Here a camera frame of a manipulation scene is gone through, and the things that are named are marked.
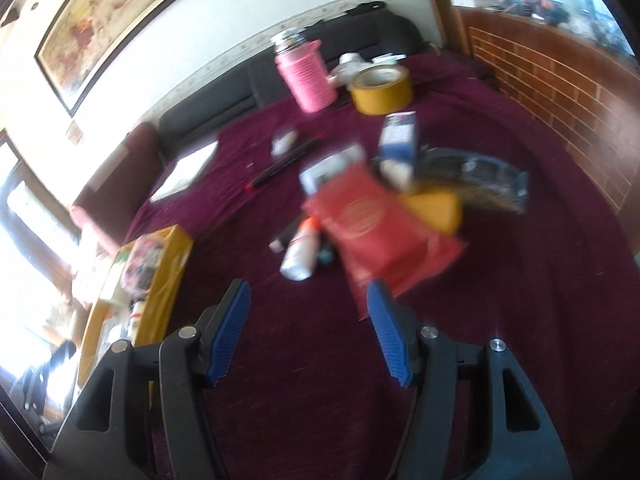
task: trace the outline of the sofa backrest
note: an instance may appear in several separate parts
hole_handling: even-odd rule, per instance
[[[364,59],[383,54],[417,54],[423,40],[417,27],[384,5],[370,12],[347,13],[319,22],[305,31],[309,40],[321,40],[321,55],[331,70],[345,52]],[[256,108],[289,96],[267,48],[194,92],[162,115],[158,136],[164,156],[171,160],[203,137],[214,136],[229,122]]]

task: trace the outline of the white wall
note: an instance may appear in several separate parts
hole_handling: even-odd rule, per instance
[[[0,54],[0,98],[12,140],[47,187],[70,203],[127,131],[174,87],[248,37],[334,0],[177,0],[145,27],[105,70],[75,119],[84,141],[65,138],[70,118],[40,73],[34,54],[64,0],[23,11]],[[413,16],[440,42],[433,12]]]

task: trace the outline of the maroon blanket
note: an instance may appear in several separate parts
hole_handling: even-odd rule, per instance
[[[529,171],[530,201],[521,216],[466,210],[461,237],[469,247],[459,262],[401,300],[458,341],[504,339],[581,476],[640,386],[632,255],[606,202],[551,129],[436,55],[406,65],[422,141]],[[195,239],[171,330],[217,303],[231,279],[251,285],[228,377],[205,397],[233,480],[376,480],[391,464],[410,393],[389,377],[370,322],[357,321],[340,264],[288,282],[278,273],[282,256],[268,249],[299,213],[298,171],[322,152],[244,192],[270,164],[271,137],[283,128],[323,136],[327,148],[357,140],[373,154],[382,121],[351,104],[309,116],[292,100],[278,102],[222,132],[199,183],[147,203],[130,230],[133,238],[178,223]]]

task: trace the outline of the yellow object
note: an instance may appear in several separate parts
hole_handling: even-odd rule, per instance
[[[136,339],[133,341],[134,346],[159,343],[164,339],[169,317],[174,308],[175,297],[182,281],[184,267],[193,247],[193,240],[180,226],[174,225],[160,229],[154,234],[164,239],[165,248],[146,297],[146,307],[140,317],[140,326]],[[113,307],[110,302],[127,303],[128,306],[128,301],[130,301],[130,298],[127,298],[126,293],[120,287],[120,274],[124,268],[124,261],[126,261],[124,253],[129,253],[133,244],[134,242],[131,242],[118,251],[111,266],[115,272],[110,272],[110,276],[107,277],[100,292],[100,299],[96,301],[89,314],[80,346],[79,388],[84,387],[97,364],[96,355],[101,345],[102,327],[105,320],[113,315]]]
[[[356,109],[364,115],[387,115],[414,100],[409,71],[404,66],[372,66],[360,72],[351,85]]]
[[[453,191],[436,190],[401,195],[401,202],[423,222],[446,235],[456,233],[462,222],[462,201]]]

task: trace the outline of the thermos lid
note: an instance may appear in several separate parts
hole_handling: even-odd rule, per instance
[[[276,54],[281,54],[305,43],[306,39],[302,35],[304,30],[304,28],[286,28],[282,32],[273,36],[271,41],[273,41],[273,44],[276,47]]]

